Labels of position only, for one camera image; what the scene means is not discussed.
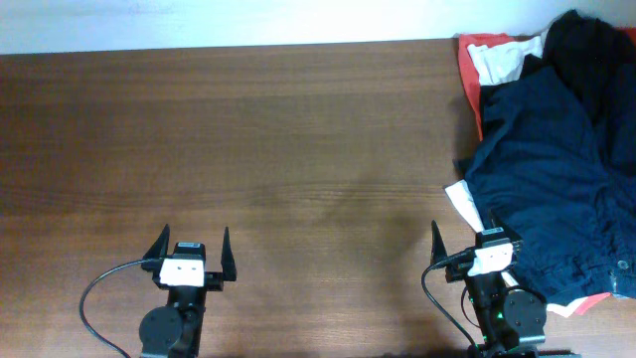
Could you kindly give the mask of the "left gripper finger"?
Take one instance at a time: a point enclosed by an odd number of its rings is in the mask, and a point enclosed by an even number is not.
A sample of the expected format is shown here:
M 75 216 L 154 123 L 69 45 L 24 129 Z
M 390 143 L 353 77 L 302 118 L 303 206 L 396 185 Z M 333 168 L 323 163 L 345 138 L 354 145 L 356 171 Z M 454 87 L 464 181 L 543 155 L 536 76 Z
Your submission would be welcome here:
M 145 271 L 157 271 L 161 268 L 163 260 L 167 257 L 170 238 L 170 227 L 166 224 L 158 239 L 142 257 L 141 268 Z
M 222 255 L 221 255 L 222 275 L 224 281 L 236 281 L 238 270 L 231 246 L 230 229 L 225 227 Z

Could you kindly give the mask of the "navy blue shorts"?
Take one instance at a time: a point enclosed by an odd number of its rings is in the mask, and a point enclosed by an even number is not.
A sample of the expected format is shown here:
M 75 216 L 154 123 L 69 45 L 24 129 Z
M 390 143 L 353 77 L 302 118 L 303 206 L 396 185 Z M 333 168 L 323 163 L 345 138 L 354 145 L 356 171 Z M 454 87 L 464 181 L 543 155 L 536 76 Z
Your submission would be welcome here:
M 480 216 L 522 239 L 514 277 L 551 303 L 635 294 L 634 66 L 597 89 L 597 117 L 552 67 L 493 89 L 465 171 Z

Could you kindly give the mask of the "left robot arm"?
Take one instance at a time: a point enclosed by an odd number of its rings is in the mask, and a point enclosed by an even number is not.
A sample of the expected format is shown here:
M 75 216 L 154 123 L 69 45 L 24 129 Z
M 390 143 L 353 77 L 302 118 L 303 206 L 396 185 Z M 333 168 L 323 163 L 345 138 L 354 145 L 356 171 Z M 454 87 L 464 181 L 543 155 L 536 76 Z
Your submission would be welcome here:
M 199 355 L 206 297 L 222 291 L 238 278 L 230 231 L 224 231 L 220 271 L 205 270 L 206 247 L 179 242 L 168 252 L 166 226 L 143 256 L 141 268 L 152 274 L 156 286 L 168 292 L 167 302 L 150 310 L 139 325 L 141 355 L 149 358 L 194 358 Z

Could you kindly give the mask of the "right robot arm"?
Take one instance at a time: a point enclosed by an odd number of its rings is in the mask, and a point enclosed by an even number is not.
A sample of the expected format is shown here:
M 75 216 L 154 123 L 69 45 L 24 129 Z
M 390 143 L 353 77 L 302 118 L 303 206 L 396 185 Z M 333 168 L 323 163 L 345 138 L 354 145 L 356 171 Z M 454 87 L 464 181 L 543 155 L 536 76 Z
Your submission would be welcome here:
M 523 239 L 495 213 L 493 227 L 479 232 L 475 244 L 449 254 L 436 222 L 431 223 L 431 258 L 421 275 L 421 286 L 431 303 L 467 338 L 468 357 L 558 358 L 571 351 L 542 351 L 546 342 L 548 303 L 539 292 L 518 283 L 508 284 L 504 273 L 516 263 Z M 481 344 L 434 298 L 426 286 L 428 274 L 445 271 L 448 283 L 462 281 L 462 299 L 469 299 L 483 337 Z

